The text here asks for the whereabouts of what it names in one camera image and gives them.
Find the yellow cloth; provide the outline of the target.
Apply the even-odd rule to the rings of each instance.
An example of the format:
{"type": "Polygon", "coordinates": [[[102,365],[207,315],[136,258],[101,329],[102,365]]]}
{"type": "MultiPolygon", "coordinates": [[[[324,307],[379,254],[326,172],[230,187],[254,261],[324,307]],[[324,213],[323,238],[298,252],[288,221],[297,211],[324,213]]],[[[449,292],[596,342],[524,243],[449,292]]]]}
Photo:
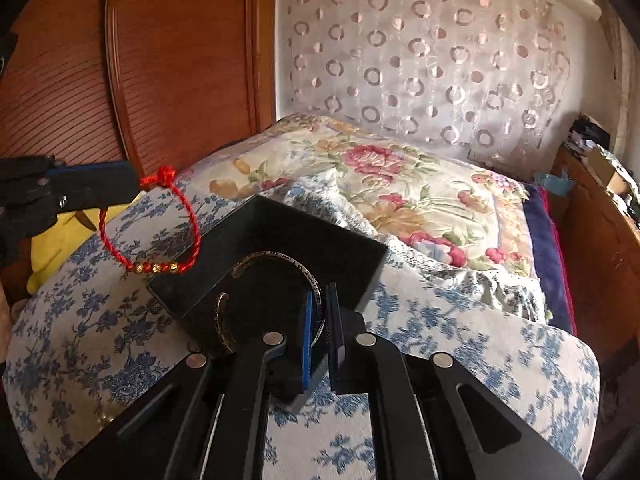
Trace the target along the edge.
{"type": "Polygon", "coordinates": [[[64,212],[52,228],[30,242],[30,267],[26,289],[34,296],[48,278],[88,240],[100,256],[109,257],[99,234],[99,209],[64,212]]]}

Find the sheer curtain with circles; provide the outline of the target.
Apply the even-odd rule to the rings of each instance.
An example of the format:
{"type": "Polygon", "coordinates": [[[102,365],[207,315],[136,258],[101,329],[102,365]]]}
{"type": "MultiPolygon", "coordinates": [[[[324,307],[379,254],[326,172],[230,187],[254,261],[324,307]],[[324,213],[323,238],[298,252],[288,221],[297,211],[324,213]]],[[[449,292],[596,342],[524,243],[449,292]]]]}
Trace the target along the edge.
{"type": "Polygon", "coordinates": [[[558,0],[276,0],[277,109],[526,178],[578,107],[590,24],[558,0]]]}

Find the pink floral pillow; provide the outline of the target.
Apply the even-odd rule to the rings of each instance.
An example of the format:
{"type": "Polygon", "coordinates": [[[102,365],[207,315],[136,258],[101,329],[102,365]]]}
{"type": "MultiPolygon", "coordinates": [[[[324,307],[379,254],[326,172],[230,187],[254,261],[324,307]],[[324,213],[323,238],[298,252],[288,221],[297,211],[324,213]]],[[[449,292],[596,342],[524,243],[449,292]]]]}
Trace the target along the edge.
{"type": "Polygon", "coordinates": [[[191,169],[198,194],[264,194],[369,235],[443,288],[547,321],[520,182],[337,119],[293,114],[191,169]]]}

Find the red string bracelet gold beads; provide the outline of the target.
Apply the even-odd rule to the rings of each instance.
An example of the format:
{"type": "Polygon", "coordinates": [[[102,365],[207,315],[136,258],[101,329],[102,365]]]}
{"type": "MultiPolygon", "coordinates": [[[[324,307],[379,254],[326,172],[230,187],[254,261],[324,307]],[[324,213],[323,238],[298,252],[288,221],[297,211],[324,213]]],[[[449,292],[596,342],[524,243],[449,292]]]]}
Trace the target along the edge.
{"type": "Polygon", "coordinates": [[[179,202],[183,206],[183,209],[188,216],[192,238],[192,244],[190,246],[188,256],[183,262],[131,261],[117,249],[106,235],[107,209],[103,208],[99,211],[100,239],[102,240],[106,251],[111,254],[127,272],[134,274],[185,274],[195,266],[195,263],[198,262],[198,257],[200,256],[202,248],[202,231],[200,224],[198,223],[198,217],[195,214],[190,200],[186,198],[186,194],[184,194],[175,184],[176,177],[177,171],[174,167],[161,166],[160,169],[157,169],[154,172],[154,174],[140,178],[139,185],[143,191],[147,188],[156,188],[157,186],[164,188],[171,192],[175,198],[178,198],[179,202]]]}

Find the wooden headboard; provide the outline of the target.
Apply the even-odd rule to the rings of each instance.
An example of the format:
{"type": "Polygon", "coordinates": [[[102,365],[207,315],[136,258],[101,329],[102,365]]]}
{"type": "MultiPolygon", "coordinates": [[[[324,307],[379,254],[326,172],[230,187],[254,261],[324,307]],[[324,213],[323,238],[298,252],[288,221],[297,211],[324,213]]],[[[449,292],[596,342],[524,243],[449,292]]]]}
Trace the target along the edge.
{"type": "Polygon", "coordinates": [[[1,153],[183,169],[273,123],[274,0],[1,0],[1,153]]]}

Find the black open jewelry box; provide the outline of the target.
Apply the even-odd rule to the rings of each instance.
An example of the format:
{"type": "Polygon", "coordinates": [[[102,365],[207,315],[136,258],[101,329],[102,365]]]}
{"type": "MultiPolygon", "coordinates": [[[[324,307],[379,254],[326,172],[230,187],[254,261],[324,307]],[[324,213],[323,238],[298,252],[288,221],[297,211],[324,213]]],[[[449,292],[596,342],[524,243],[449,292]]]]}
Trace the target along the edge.
{"type": "Polygon", "coordinates": [[[326,352],[326,288],[360,311],[387,256],[385,245],[313,214],[257,196],[202,236],[196,263],[152,278],[149,290],[212,356],[239,350],[267,332],[288,350],[326,352]]]}

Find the antique metal bangle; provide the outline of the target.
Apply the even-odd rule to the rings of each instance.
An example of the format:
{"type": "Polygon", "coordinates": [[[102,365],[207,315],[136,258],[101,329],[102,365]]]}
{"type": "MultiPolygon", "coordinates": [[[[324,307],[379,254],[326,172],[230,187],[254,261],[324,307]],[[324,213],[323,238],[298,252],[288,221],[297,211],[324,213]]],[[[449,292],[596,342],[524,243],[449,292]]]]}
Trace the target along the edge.
{"type": "Polygon", "coordinates": [[[253,252],[214,287],[214,327],[222,348],[235,352],[268,332],[312,348],[324,331],[322,292],[311,272],[283,252],[253,252]]]}

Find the wooden side cabinet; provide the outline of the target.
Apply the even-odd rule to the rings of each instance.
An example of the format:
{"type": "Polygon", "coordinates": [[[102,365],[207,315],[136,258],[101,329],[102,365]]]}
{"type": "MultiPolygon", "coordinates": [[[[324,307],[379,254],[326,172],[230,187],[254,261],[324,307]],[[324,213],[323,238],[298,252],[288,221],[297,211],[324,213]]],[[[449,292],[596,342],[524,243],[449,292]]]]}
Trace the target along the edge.
{"type": "Polygon", "coordinates": [[[572,152],[551,172],[574,182],[558,231],[578,337],[603,362],[639,333],[639,231],[572,152]]]}

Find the clutter on cabinet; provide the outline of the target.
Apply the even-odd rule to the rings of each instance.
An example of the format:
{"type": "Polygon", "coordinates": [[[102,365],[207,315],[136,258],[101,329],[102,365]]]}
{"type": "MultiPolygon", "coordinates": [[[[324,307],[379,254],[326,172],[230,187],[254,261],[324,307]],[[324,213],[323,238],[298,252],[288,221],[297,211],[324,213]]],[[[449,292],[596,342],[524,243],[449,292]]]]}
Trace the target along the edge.
{"type": "Polygon", "coordinates": [[[579,114],[570,137],[582,152],[582,161],[597,178],[623,214],[639,225],[639,185],[610,151],[611,136],[586,114],[579,114]]]}

